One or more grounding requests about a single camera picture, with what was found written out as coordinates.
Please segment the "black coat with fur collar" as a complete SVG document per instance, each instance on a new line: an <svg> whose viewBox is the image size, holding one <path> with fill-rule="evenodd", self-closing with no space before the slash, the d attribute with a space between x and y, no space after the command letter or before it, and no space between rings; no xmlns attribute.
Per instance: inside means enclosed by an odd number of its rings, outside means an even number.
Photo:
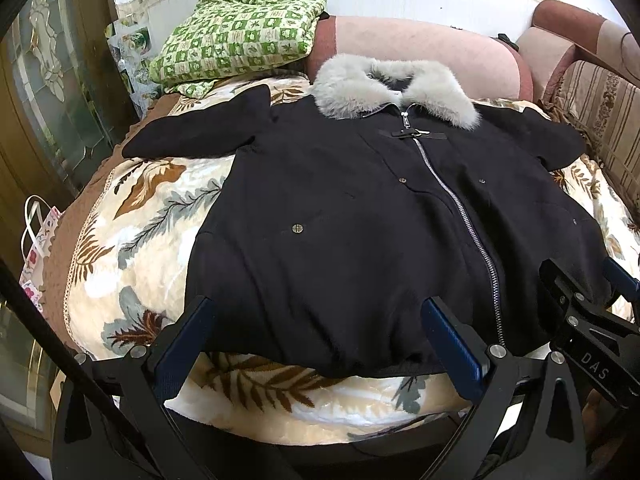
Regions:
<svg viewBox="0 0 640 480"><path fill-rule="evenodd" d="M438 63L341 54L303 99L251 88L122 152L232 157L186 272L186 299L215 308L209 348L342 378L439 372L434 296L488 344L537 349L548 259L604 304L600 226L552 178L584 151L536 110L474 103Z"/></svg>

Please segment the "floral paper shopping bag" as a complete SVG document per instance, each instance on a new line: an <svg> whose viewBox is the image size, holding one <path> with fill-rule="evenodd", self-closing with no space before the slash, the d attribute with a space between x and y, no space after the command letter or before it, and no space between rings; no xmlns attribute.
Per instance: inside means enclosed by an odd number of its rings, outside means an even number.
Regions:
<svg viewBox="0 0 640 480"><path fill-rule="evenodd" d="M43 263L50 255L52 238L62 214L39 195L28 196L24 203L24 231L20 240L23 267L18 282L40 313L43 293Z"/></svg>

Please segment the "striped brown sofa cushion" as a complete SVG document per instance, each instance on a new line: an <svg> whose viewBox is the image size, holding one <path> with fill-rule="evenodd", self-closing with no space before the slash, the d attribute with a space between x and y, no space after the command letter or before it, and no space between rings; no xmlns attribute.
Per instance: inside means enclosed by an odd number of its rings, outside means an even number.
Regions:
<svg viewBox="0 0 640 480"><path fill-rule="evenodd" d="M616 73L577 61L542 108L577 129L634 220L639 219L639 88Z"/></svg>

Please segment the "stained glass wooden door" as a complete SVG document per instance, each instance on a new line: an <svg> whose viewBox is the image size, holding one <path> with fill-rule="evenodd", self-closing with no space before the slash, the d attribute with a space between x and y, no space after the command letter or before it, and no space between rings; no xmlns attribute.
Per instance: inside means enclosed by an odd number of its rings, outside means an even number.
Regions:
<svg viewBox="0 0 640 480"><path fill-rule="evenodd" d="M65 209L138 120L104 36L114 0L25 0L1 36L1 258L23 266L23 205Z"/></svg>

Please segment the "pink bolster cushion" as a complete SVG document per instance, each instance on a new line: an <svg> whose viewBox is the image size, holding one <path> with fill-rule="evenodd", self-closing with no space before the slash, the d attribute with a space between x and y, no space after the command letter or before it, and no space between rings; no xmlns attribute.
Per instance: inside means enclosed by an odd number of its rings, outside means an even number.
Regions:
<svg viewBox="0 0 640 480"><path fill-rule="evenodd" d="M317 25L304 59L314 79L337 53L391 61L437 61L450 68L472 99L534 98L532 72L524 58L502 41L465 30L398 18L330 16Z"/></svg>

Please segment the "small black object on bolster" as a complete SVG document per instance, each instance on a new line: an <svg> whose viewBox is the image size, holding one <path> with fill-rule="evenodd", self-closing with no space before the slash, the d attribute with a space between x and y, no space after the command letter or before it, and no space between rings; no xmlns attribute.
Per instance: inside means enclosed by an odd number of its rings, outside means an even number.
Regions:
<svg viewBox="0 0 640 480"><path fill-rule="evenodd" d="M508 36L506 36L506 34L499 34L497 39L513 49L515 52L518 52L520 50L518 45L513 42Z"/></svg>

